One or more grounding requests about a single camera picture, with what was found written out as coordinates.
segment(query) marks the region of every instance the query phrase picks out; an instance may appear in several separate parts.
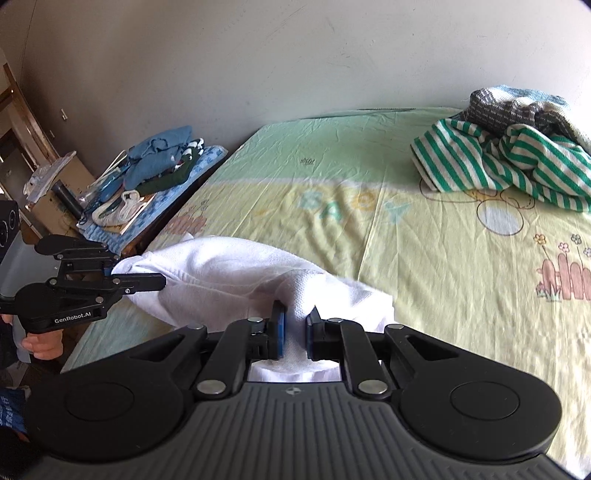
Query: white sneaker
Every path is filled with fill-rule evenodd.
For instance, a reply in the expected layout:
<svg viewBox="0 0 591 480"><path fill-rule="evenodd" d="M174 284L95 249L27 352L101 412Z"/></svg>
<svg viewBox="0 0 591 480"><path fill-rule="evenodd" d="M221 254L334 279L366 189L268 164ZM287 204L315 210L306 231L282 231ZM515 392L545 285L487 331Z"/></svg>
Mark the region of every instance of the white sneaker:
<svg viewBox="0 0 591 480"><path fill-rule="evenodd" d="M137 190L123 192L120 197L114 197L92 212L92 221L100 226L124 225L141 208L142 200L143 198L139 196ZM118 202L117 207L112 212L105 214L115 202Z"/></svg>

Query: striped shirt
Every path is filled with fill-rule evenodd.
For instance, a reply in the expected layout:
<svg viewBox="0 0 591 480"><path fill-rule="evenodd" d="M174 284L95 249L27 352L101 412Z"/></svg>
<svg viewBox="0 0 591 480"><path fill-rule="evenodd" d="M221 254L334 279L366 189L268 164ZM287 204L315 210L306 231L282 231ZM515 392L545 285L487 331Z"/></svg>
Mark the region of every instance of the striped shirt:
<svg viewBox="0 0 591 480"><path fill-rule="evenodd" d="M510 125L499 139L476 124L446 118L412 143L415 164L433 190L505 190L591 211L591 156L572 140Z"/></svg>

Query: finger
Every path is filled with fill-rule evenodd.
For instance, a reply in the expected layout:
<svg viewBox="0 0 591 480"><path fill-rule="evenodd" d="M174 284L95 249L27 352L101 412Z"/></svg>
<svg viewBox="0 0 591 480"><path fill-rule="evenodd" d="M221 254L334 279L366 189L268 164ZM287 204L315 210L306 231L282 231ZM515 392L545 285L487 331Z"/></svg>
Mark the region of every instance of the finger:
<svg viewBox="0 0 591 480"><path fill-rule="evenodd" d="M61 342L63 332L64 330L54 330L53 332L46 333L29 333L25 340L31 344Z"/></svg>
<svg viewBox="0 0 591 480"><path fill-rule="evenodd" d="M60 344L58 347L55 347L52 350L47 350L45 352L36 352L33 356L39 360L53 360L54 358L59 357L64 352L63 346Z"/></svg>
<svg viewBox="0 0 591 480"><path fill-rule="evenodd" d="M29 333L25 339L22 340L23 348L31 352L43 352L61 345L63 336L62 330L47 333Z"/></svg>

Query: green bed sheet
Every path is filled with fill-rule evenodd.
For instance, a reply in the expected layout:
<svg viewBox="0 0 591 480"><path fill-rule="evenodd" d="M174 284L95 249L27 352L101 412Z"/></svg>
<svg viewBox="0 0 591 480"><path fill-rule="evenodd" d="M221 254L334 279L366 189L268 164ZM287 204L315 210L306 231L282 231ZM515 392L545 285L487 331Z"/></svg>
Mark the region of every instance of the green bed sheet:
<svg viewBox="0 0 591 480"><path fill-rule="evenodd" d="M591 470L591 219L514 191L436 194L411 141L457 110L356 113L269 125L150 246L185 233L247 238L393 295L399 322L528 371L558 392L550 455ZM129 300L90 326L66 369L169 327Z"/></svg>

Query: white cloth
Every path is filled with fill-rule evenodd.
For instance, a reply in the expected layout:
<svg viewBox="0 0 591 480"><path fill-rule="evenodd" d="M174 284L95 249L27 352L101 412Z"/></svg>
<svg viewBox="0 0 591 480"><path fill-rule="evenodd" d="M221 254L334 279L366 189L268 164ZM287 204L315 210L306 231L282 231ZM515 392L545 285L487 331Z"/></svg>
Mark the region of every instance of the white cloth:
<svg viewBox="0 0 591 480"><path fill-rule="evenodd" d="M340 378L338 364L306 355L306 316L314 306L324 319L354 320L368 332L394 322L392 297L367 285L337 278L278 248L240 238L183 239L180 244L122 260L113 273L162 273L161 291L129 299L163 322L191 322L216 332L235 320L269 317L275 299L287 306L284 357L252 364L251 381L312 382Z"/></svg>

